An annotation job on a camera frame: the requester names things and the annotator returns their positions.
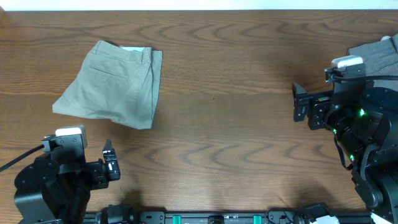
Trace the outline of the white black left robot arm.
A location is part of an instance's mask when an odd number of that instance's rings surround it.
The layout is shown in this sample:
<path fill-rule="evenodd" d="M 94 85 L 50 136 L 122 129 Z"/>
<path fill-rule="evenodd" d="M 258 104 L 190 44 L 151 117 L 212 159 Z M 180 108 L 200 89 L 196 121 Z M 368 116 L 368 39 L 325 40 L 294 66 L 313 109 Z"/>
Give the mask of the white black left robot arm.
<path fill-rule="evenodd" d="M 91 191 L 106 189 L 121 172 L 110 140 L 103 158 L 87 162 L 81 134 L 42 141 L 44 154 L 22 169 L 15 181 L 15 205 L 22 223 L 83 223 Z"/>

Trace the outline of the khaki green shorts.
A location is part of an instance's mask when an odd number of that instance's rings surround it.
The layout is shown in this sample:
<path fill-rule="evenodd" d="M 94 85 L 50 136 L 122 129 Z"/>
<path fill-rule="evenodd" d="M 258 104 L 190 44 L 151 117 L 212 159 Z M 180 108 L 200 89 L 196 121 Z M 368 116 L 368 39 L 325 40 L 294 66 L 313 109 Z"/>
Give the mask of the khaki green shorts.
<path fill-rule="evenodd" d="M 162 61 L 159 50 L 120 47 L 100 40 L 52 111 L 150 129 L 159 100 Z"/>

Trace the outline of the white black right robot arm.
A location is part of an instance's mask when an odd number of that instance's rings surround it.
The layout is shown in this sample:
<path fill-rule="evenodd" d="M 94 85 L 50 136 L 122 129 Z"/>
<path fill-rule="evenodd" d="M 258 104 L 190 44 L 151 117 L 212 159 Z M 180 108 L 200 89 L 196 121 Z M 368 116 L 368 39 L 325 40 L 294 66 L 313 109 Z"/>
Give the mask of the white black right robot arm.
<path fill-rule="evenodd" d="M 331 131 L 366 207 L 397 223 L 397 91 L 374 86 L 397 77 L 367 76 L 361 63 L 327 68 L 325 80 L 333 89 L 313 94 L 293 83 L 294 121 Z"/>

